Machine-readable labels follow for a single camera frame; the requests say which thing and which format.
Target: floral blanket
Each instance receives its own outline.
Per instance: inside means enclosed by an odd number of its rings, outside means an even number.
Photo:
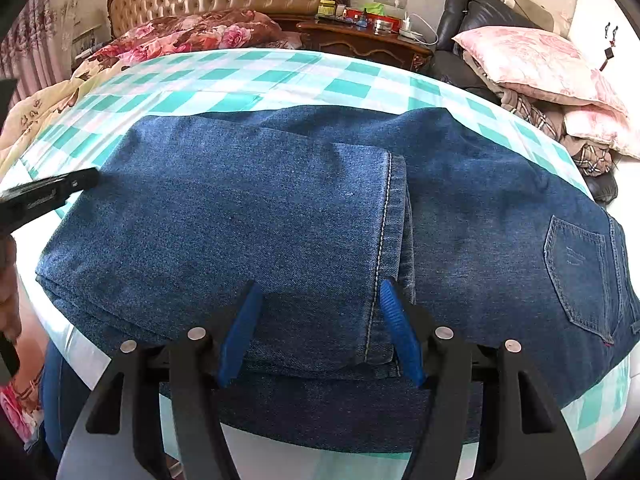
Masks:
[[[42,371],[31,381],[30,386],[19,392],[15,380],[7,386],[0,386],[0,408],[23,442],[29,442],[44,418],[38,388]]]
[[[165,16],[133,28],[85,60],[71,79],[36,92],[9,111],[0,135],[0,180],[65,109],[133,65],[181,52],[301,46],[298,33],[283,32],[266,14],[249,9]]]
[[[250,46],[300,48],[300,35],[283,32],[267,15],[249,9],[167,16],[131,29],[88,61],[132,66],[166,54]]]

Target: curtain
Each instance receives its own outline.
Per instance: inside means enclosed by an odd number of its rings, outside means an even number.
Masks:
[[[29,0],[0,43],[0,77],[18,80],[10,107],[68,78],[58,37],[61,18],[50,0]]]

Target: folded clothes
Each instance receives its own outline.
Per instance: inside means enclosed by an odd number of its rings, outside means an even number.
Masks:
[[[599,176],[609,172],[613,165],[609,146],[593,139],[582,139],[567,134],[564,127],[564,112],[560,105],[548,101],[536,101],[515,90],[500,86],[486,76],[484,69],[471,54],[465,51],[462,57],[487,88],[498,96],[502,108],[562,144],[581,174]]]
[[[469,340],[518,339],[561,406],[638,341],[622,228],[444,109],[144,118],[102,173],[49,241],[39,282],[113,354],[176,337],[256,279],[266,302],[221,405],[247,431],[411,449],[428,392],[402,377],[383,276]],[[475,391],[474,413],[480,402]]]

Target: blue gripper pad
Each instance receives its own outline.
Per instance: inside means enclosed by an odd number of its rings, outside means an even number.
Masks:
[[[216,381],[221,388],[225,388],[231,379],[238,376],[242,359],[254,336],[261,309],[262,291],[260,286],[254,283],[246,294],[244,303],[238,308],[236,319],[220,347],[220,369]]]
[[[404,313],[394,285],[389,280],[383,280],[380,285],[380,309],[385,318],[386,329],[391,334],[391,341],[396,346],[402,371],[415,386],[422,386],[427,375],[422,370],[420,343]]]

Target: comforter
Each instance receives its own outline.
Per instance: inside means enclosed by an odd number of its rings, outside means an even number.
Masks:
[[[249,46],[297,49],[302,43],[298,33],[283,32],[267,15],[250,9],[165,16],[129,30],[82,63],[70,79],[9,111],[0,136],[0,180],[48,124],[123,70],[167,54]]]

